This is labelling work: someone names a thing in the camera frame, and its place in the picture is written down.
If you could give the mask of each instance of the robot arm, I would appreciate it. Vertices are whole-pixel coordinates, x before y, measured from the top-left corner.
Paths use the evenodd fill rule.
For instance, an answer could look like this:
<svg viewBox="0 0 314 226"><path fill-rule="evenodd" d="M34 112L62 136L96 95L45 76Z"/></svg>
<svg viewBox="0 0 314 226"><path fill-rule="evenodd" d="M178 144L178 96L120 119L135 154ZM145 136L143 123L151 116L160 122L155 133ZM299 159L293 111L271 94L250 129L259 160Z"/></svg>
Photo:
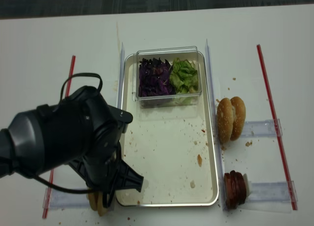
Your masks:
<svg viewBox="0 0 314 226"><path fill-rule="evenodd" d="M97 77L100 85L83 86L62 99L64 85L77 76ZM110 206L115 190L140 192L143 177L122 160L119 142L133 116L109 106L101 88L99 75L75 74L64 82L59 104L17 114L9 128L0 131L0 178L17 172L59 191L100 191L104 207ZM39 177L62 164L72 167L91 190L65 189Z"/></svg>

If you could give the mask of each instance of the black cable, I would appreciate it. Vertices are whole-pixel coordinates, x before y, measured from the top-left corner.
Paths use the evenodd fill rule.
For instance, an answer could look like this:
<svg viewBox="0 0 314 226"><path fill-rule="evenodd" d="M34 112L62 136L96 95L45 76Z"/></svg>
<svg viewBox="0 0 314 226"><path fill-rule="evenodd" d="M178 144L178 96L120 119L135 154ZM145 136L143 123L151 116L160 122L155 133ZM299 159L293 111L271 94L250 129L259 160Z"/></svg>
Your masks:
<svg viewBox="0 0 314 226"><path fill-rule="evenodd" d="M64 86L66 85L66 83L74 78L74 77L95 77L95 78L98 78L99 79L99 85L98 85L98 88L97 88L97 91L96 91L96 95L98 95L100 93L100 91L102 90L102 87L103 87L103 80L102 78L100 77L100 75L96 74L96 73L76 73L76 74L73 74L72 76L70 76L69 78L66 79L66 81L63 83L62 87L61 87L61 93L60 93L60 101L58 103L58 105L55 107L55 109L53 110L53 112L56 112L60 105L61 105L61 102L62 102L62 98L63 98L63 91L64 91Z"/></svg>
<svg viewBox="0 0 314 226"><path fill-rule="evenodd" d="M75 189L68 189L68 188L62 188L58 185L55 185L53 183L48 182L47 180L39 177L39 176L33 176L33 178L35 180L37 180L38 182L52 188L55 189L57 191L60 192L64 192L64 193L71 193L71 194L88 194L88 193L95 193L95 192L99 192L99 190L97 189L86 189L86 190L75 190Z"/></svg>

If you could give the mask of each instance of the clear plastic container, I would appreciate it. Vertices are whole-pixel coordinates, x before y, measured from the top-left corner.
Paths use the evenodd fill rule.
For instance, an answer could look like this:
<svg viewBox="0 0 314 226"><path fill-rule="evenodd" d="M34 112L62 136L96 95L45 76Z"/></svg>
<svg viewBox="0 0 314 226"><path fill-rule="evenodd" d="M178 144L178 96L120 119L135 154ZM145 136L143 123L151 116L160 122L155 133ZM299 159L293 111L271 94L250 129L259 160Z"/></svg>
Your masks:
<svg viewBox="0 0 314 226"><path fill-rule="evenodd" d="M175 94L175 95L164 95L164 96L139 96L139 67L140 61L142 59L161 59L161 61L168 60L170 65L175 58L179 58L180 61L188 60L190 63L194 63L195 69L197 70L198 76L198 89L195 93L186 93L186 94ZM134 70L134 83L133 87L136 91L135 100L138 100L140 106L143 108L148 107L161 107L161 106L179 106L179 105L196 105L199 102L200 94L202 92L200 72L199 72L199 63L198 63L198 52L195 46L193 47L182 47L182 48L170 48L170 49L160 49L160 50L142 50L138 51L136 54L136 70Z"/></svg>

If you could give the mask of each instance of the purple cabbage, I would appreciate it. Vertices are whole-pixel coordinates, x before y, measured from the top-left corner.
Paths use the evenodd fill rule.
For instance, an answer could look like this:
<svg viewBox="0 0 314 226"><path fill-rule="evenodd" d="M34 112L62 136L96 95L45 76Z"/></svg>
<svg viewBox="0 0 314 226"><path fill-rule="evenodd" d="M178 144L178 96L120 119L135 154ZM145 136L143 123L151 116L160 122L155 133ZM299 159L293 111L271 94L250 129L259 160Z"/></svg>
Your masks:
<svg viewBox="0 0 314 226"><path fill-rule="evenodd" d="M174 95L174 87L170 84L170 63L165 60L145 58L140 61L139 66L139 96L161 96Z"/></svg>

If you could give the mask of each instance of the tray rim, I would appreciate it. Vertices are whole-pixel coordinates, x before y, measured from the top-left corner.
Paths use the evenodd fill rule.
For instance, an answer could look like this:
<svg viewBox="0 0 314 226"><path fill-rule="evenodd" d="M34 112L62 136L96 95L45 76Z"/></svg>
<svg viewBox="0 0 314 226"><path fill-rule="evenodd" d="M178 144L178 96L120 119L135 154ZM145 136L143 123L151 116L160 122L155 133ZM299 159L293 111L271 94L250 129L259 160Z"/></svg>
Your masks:
<svg viewBox="0 0 314 226"><path fill-rule="evenodd" d="M213 137L213 130L212 130L212 118L211 118L211 112L210 112L210 105L209 105L209 92L208 92L208 80L207 80L207 69L206 69L206 62L205 62L205 57L204 55L200 52L197 51L198 54L201 55L202 57L202 61L204 62L204 67L205 67L205 81L206 81L206 92L207 92L207 106L208 106L208 110L209 110L209 122L210 122L210 135L212 137L211 139L211 145L212 145L212 153L213 153L213 160L214 160L214 171L213 173L215 174L215 180L216 180L216 188L217 188L217 193L216 196L214 197L213 195L213 201L208 202L208 203L178 203L178 204L141 204L141 205L123 205L119 202L117 196L116 196L116 201L123 207L176 207L176 206L211 206L213 204L215 204L218 200L219 194L220 194L220 188L219 188L219 178L218 178L218 170L217 170L217 160L216 160L216 150L215 150L215 145L214 145L214 137ZM123 93L124 93L124 82L125 82L125 73L126 73L126 62L129 60L129 58L132 58L136 55L136 53L130 54L128 57L126 57L123 67L121 67L121 70L123 69L123 73L120 73L120 78L119 81L122 83L122 86L119 87L119 91L118 91L118 100L120 101L119 105L119 109L122 109L123 107Z"/></svg>

